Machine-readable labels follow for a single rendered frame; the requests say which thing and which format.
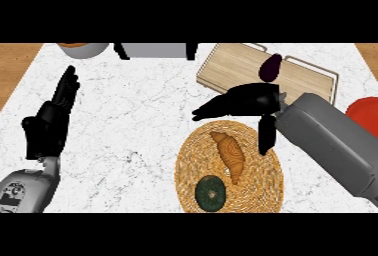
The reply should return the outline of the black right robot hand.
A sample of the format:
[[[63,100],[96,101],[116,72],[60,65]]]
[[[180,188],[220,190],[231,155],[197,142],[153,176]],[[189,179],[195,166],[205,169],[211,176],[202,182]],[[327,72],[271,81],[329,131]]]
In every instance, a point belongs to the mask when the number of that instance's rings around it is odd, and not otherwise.
[[[234,86],[192,111],[193,121],[223,116],[260,116],[258,151],[265,155],[276,142],[276,117],[280,111],[279,85],[249,83]]]

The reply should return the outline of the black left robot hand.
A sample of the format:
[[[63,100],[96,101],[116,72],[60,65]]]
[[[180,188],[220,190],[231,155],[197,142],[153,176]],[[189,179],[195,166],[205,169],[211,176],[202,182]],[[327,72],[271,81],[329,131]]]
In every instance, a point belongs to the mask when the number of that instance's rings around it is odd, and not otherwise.
[[[60,156],[78,88],[75,67],[69,65],[57,82],[51,100],[42,103],[34,116],[22,119],[28,160]]]

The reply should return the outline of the golden brown croissant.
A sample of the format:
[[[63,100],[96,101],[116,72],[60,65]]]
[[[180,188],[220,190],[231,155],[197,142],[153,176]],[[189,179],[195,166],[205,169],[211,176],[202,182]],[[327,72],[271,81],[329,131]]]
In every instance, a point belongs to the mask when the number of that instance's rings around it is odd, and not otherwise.
[[[243,171],[243,153],[236,139],[226,133],[211,132],[211,138],[217,144],[220,158],[230,171],[231,184],[236,185]]]

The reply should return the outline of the round woven wicker placemat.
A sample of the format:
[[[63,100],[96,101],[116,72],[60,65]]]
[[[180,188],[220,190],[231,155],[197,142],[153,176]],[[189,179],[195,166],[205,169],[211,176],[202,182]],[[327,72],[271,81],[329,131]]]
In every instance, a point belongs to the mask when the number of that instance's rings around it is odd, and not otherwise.
[[[226,191],[220,212],[279,212],[283,202],[283,172],[273,150],[261,156],[257,131],[245,124],[220,120],[203,124],[181,145],[174,183],[181,208],[203,213],[195,188],[205,176],[215,176]]]

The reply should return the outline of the grey bowl with orange inside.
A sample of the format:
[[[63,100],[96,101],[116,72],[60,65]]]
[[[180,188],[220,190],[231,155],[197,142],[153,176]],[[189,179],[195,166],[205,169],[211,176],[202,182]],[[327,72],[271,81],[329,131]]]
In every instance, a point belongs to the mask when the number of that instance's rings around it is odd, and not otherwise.
[[[59,43],[57,46],[71,58],[88,59],[104,51],[107,43]]]

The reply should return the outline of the red bowl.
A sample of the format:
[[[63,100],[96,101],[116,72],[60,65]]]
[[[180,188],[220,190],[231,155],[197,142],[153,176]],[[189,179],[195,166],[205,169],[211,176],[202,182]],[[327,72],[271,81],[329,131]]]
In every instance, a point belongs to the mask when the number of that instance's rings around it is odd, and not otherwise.
[[[378,97],[357,99],[350,104],[345,115],[378,138]]]

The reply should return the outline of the pale wooden cutting board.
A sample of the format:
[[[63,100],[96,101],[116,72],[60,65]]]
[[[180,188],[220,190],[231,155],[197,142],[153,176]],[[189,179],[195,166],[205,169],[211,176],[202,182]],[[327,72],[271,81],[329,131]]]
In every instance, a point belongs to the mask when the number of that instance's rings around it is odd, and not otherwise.
[[[268,54],[242,43],[217,43],[196,73],[196,82],[217,91],[242,84],[273,83],[291,104],[304,93],[335,104],[338,74],[286,55]]]

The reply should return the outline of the dark purple eggplant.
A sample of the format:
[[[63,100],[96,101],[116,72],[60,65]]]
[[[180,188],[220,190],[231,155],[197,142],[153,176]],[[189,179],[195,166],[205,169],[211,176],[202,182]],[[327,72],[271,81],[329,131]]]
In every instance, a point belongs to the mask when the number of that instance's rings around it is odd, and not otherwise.
[[[260,66],[258,77],[264,82],[271,82],[279,75],[282,56],[273,54]]]

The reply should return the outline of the grey appliance with black legs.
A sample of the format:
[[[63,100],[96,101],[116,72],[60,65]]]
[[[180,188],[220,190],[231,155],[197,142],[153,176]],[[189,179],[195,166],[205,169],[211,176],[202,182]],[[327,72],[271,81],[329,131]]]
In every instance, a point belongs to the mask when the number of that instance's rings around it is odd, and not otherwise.
[[[131,58],[195,59],[196,43],[115,43],[113,51],[122,60]]]

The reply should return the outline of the dark green round squash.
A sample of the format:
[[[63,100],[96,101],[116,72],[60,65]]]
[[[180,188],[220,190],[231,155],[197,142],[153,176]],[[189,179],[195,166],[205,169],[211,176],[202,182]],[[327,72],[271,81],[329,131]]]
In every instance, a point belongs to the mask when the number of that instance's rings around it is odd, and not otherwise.
[[[226,203],[226,186],[214,175],[200,178],[195,187],[195,200],[199,208],[206,212],[217,212]]]

